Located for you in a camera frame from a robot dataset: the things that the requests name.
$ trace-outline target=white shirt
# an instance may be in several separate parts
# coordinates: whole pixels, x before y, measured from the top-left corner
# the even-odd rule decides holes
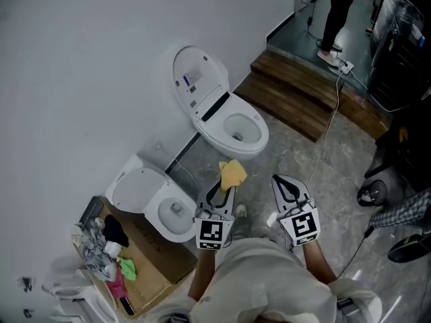
[[[216,257],[215,274],[201,300],[180,297],[154,308],[146,322],[166,323],[173,313],[192,323],[251,323],[258,316],[280,322],[353,322],[337,309],[337,299],[351,298],[367,323],[378,323],[380,299],[350,279],[328,286],[316,280],[288,250],[249,238],[232,242]]]

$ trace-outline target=green cloth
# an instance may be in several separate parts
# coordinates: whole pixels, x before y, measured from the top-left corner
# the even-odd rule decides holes
[[[121,274],[130,281],[136,280],[135,263],[131,259],[120,258]]]

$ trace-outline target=power strip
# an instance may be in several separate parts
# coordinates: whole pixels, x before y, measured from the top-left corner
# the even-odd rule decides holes
[[[341,68],[341,71],[344,73],[344,74],[349,74],[349,72],[353,69],[353,63],[351,63],[351,62],[346,62],[347,63],[347,65],[346,64],[344,64],[343,65],[343,67]]]

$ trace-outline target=black cloth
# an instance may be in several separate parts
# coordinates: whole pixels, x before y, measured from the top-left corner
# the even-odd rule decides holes
[[[125,247],[129,246],[129,238],[124,233],[119,221],[112,215],[107,215],[105,218],[103,236],[105,236],[105,239],[110,242],[116,242]]]
[[[331,0],[331,11],[326,20],[325,33],[323,34],[321,50],[331,51],[335,37],[343,28],[350,5],[353,0]]]

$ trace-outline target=white sneaker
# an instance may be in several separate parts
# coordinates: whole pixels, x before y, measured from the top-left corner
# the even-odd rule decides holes
[[[317,56],[320,57],[322,60],[324,60],[324,62],[326,62],[328,65],[332,66],[332,67],[340,67],[341,66],[341,62],[338,61],[335,56],[333,56],[331,53],[329,53],[328,55],[325,55],[322,53],[321,50],[319,50],[317,52]]]
[[[336,42],[334,42],[334,44],[332,44],[332,47],[335,49],[335,50],[338,50],[338,51],[343,51],[343,47],[342,46],[340,46],[338,43],[336,43]]]
[[[238,218],[239,217],[246,217],[247,218],[247,207],[245,205],[243,205],[242,203],[240,203],[235,208],[235,216]]]

